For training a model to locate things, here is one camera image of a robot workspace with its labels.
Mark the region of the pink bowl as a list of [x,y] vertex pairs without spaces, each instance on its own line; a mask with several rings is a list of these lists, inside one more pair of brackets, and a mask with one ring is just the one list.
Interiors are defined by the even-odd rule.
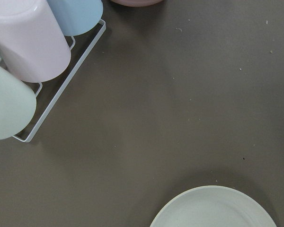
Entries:
[[128,7],[146,7],[160,3],[163,0],[111,0],[111,1]]

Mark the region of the blue plastic cup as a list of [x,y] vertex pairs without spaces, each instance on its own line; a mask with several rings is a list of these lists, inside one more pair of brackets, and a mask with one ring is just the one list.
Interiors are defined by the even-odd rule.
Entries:
[[49,0],[64,36],[77,36],[94,28],[103,14],[100,0]]

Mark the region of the cream round plate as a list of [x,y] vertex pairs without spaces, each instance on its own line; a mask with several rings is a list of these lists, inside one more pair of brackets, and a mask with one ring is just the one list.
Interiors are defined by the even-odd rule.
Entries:
[[152,227],[274,227],[251,197],[224,186],[200,186],[177,195],[156,215]]

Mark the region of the pink plastic cup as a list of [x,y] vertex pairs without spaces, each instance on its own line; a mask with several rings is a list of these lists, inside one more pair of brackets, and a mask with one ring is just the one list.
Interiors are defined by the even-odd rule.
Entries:
[[56,78],[71,61],[45,0],[0,0],[0,54],[12,75],[31,83]]

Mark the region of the green plastic cup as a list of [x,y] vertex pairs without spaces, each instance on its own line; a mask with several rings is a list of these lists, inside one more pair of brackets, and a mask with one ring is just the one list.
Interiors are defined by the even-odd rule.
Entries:
[[33,90],[0,66],[0,140],[21,132],[35,111]]

